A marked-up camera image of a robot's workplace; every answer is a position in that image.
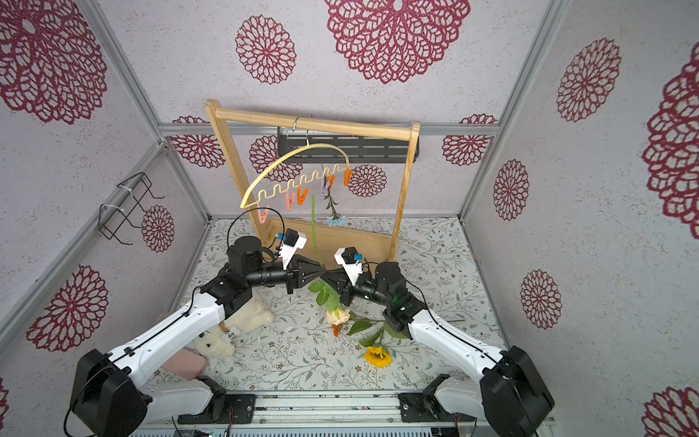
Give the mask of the peach artificial rose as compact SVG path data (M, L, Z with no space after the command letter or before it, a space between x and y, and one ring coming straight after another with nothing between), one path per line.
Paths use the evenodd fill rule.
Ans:
M316 200L315 196L311 196L311 241L312 247L315 252L315 256L322 266L324 266L323 261L320 256L320 249L318 246L318 239L316 233L317 220L316 220ZM339 295L331 289L322 280L320 282L314 282L309 286L311 292L316 294L316 304L325 310L325 322L327 322L331 327L333 325L342 325L351 320L351 312L346 309L339 301Z

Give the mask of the light blue artificial flower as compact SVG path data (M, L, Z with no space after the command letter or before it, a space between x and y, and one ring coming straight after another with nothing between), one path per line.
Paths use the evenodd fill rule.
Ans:
M324 175L323 180L328 178L328 176L331 175ZM339 204L332 196L332 188L329 190L329 195L326 198L323 198L327 202L326 209L329 211L329 213L331 213L331 216L329 216L329 218L326 220L326 223L329 226L340 227L340 225L345 224L346 218L337 211L337 206Z

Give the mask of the yellow wavy clothes hanger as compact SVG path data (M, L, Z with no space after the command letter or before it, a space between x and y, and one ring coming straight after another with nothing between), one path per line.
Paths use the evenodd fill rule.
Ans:
M258 193L255 195L255 197L252 196L253 190L256 189L258 184L260 184L260 182L262 182L264 178L267 178L270 173L277 173L277 167L282 166L284 169L287 167L294 167L295 163L286 164L286 161L303 152L311 151L311 149L333 149L335 151L338 151L338 153L340 153L344 158L344 164L340 165L340 163L335 163L332 168L323 168L322 172L318 172L317 170L315 170L313 171L313 173L309 175L305 175L300 171L293 174L289 174L289 178L287 180L282 180L281 178L279 178L277 180L277 184L271 189L270 193L267 193L265 189L260 189ZM278 160L271 162L271 164L269 164L264 169L264 171L262 171L262 173L258 174L255 180L251 182L251 184L249 184L249 187L241 195L240 207L242 209L252 209L253 207L260 207L260 202L262 200L269 200L270 198L274 198L278 194L285 194L290 190L293 191L294 189L298 189L298 187L303 186L304 184L311 184L311 182L313 182L314 180L323 180L324 178L330 178L331 175L334 175L340 171L345 171L349 174L349 177L351 177L352 170L350 164L351 162L349 160L348 155L339 147L326 143L311 144L308 140L306 146L297 147L296 149L293 149L287 154L281 156Z

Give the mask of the lilac clothespin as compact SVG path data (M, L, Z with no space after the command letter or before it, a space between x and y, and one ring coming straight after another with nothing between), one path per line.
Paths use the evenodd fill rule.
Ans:
M329 195L329 189L327 189L327 178L323 180L321 195L323 198L326 198Z

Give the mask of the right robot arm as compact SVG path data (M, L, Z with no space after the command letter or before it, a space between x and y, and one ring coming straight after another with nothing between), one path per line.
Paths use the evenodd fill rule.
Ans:
M436 379L424 397L438 412L487 422L500 436L535 436L553 411L553 395L526 351L486 344L446 322L403 276L398 263L382 262L373 272L342 267L321 278L346 306L354 299L383 306L384 320L393 331L436 351L476 383L471 389L451 377Z

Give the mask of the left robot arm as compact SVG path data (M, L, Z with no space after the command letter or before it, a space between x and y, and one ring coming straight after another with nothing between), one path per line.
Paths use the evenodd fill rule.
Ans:
M129 436L141 424L180 415L210 422L228 417L226 392L209 377L162 386L147 381L200 334L247 307L254 288L285 285L293 292L325 273L318 262L300 255L304 234L289 229L279 240L279 251L266 262L267 248L259 238L237 239L227 249L228 263L194 290L190 304L108 353L86 353L76 367L68 411L94 436Z

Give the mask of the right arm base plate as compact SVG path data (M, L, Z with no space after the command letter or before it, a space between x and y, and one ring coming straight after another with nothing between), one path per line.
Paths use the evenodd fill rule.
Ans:
M423 393L399 393L400 417L402 422L474 422L475 419L463 413L448 413L433 396Z

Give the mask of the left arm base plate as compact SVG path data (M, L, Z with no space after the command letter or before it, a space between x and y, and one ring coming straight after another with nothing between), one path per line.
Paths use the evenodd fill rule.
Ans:
M254 394L227 394L214 397L203 413L183 414L175 418L184 424L251 424L256 407Z

